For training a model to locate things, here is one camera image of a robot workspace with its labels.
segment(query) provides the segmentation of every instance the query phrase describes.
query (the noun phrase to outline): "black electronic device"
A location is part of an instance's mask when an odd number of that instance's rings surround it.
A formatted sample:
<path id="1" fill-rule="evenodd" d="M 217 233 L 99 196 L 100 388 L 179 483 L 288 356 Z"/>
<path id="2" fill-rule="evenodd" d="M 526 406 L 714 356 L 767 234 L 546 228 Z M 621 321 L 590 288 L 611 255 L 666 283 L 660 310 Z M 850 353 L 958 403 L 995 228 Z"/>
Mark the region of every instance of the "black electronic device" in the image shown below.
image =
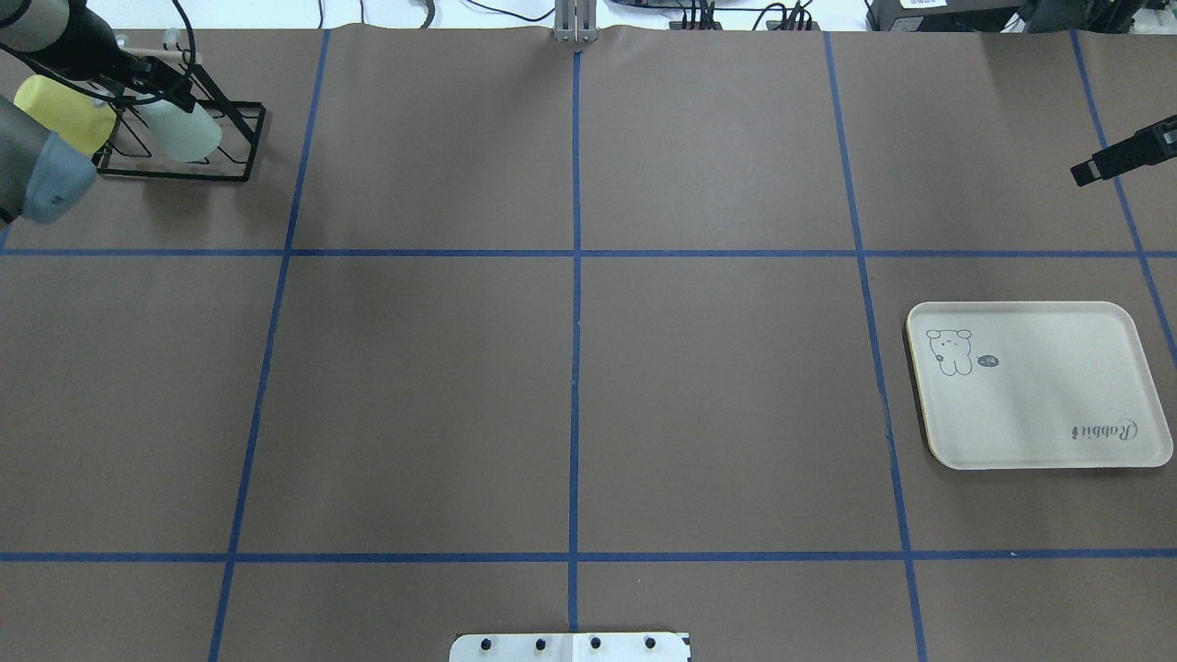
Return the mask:
<path id="1" fill-rule="evenodd" d="M 882 32 L 1002 32 L 1022 0 L 873 0 L 866 14 Z"/>
<path id="2" fill-rule="evenodd" d="M 1145 126 L 1131 138 L 1091 154 L 1089 160 L 1071 168 L 1071 177 L 1079 186 L 1086 186 L 1097 179 L 1112 179 L 1173 157 L 1177 157 L 1177 115 Z"/>

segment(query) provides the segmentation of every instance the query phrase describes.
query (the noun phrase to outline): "white mounting plate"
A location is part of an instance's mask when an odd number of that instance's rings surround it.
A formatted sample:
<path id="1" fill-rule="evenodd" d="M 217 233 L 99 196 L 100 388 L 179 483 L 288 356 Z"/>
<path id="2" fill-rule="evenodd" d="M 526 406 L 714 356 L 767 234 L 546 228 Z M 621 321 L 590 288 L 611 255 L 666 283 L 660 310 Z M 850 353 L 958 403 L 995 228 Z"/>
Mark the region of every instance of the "white mounting plate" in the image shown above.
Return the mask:
<path id="1" fill-rule="evenodd" d="M 690 641 L 677 633 L 463 635 L 450 647 L 450 662 L 690 662 Z"/>

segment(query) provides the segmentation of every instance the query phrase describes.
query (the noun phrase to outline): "cartoon bear drawing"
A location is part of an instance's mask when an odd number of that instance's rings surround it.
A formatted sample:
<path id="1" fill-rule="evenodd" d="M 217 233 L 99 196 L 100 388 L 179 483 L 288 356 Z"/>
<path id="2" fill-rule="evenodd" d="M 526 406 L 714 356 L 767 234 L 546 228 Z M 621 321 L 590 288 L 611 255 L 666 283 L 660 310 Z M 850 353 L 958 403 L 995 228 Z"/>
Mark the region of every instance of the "cartoon bear drawing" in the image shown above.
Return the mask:
<path id="1" fill-rule="evenodd" d="M 927 343 L 936 355 L 936 362 L 940 364 L 940 372 L 949 377 L 972 372 L 972 358 L 969 356 L 972 352 L 972 343 L 969 338 L 972 338 L 972 331 L 967 329 L 927 332 Z"/>

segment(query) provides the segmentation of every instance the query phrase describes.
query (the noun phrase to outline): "yellow cup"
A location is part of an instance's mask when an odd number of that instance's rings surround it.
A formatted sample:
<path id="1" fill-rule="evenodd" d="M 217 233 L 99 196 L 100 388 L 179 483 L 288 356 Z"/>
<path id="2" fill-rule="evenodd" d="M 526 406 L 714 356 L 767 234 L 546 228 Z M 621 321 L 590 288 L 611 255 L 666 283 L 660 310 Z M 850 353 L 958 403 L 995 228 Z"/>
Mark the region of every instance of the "yellow cup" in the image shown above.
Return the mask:
<path id="1" fill-rule="evenodd" d="M 97 152 L 114 132 L 111 106 L 74 92 L 55 80 L 34 75 L 21 84 L 13 104 L 82 154 Z"/>

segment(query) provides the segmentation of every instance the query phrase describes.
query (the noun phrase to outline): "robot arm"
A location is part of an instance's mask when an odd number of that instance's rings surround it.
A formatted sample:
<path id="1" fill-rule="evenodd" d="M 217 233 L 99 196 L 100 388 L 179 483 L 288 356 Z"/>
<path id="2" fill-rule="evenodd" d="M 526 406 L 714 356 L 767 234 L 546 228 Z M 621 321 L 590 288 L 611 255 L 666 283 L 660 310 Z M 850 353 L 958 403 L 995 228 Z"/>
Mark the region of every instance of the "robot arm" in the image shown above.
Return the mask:
<path id="1" fill-rule="evenodd" d="M 0 0 L 0 47 L 33 68 L 67 80 L 93 81 L 114 95 L 128 88 L 152 95 L 126 105 L 164 99 L 186 113 L 195 106 L 188 75 L 154 57 L 122 51 L 111 26 L 86 7 L 86 0 Z M 0 225 L 18 216 L 52 223 L 95 179 L 87 155 L 4 98 L 0 164 Z"/>
<path id="2" fill-rule="evenodd" d="M 115 94 L 131 88 L 184 112 L 195 105 L 188 77 L 158 58 L 119 48 L 111 26 L 86 0 L 0 0 L 0 46 L 68 80 L 93 81 Z"/>
<path id="3" fill-rule="evenodd" d="M 0 97 L 0 221 L 25 216 L 52 223 L 94 183 L 81 152 Z"/>

